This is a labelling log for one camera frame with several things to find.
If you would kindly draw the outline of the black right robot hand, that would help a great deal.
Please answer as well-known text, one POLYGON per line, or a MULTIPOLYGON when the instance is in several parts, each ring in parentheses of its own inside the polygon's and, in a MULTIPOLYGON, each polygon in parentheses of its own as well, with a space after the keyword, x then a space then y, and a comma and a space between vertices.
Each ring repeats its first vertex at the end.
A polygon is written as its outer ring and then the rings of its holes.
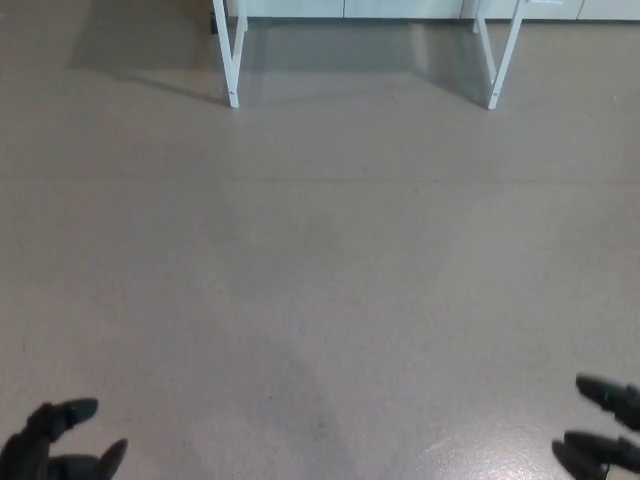
MULTIPOLYGON (((576 389, 586 400, 629 430, 639 431, 639 387, 605 377, 580 373, 576 389)), ((639 446, 619 436, 610 438, 586 431, 568 430, 552 442, 552 452, 574 479, 637 479, 639 446)))

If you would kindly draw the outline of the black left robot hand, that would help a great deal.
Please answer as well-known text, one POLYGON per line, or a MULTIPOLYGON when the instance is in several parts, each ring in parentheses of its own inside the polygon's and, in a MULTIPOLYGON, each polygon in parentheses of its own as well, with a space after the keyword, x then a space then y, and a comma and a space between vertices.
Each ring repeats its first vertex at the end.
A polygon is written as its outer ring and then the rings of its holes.
POLYGON ((1 448, 1 477, 7 480, 112 479, 119 470, 129 442, 115 441, 100 456, 70 453, 53 456, 51 446, 62 436, 91 420, 99 401, 85 397, 43 403, 1 448))

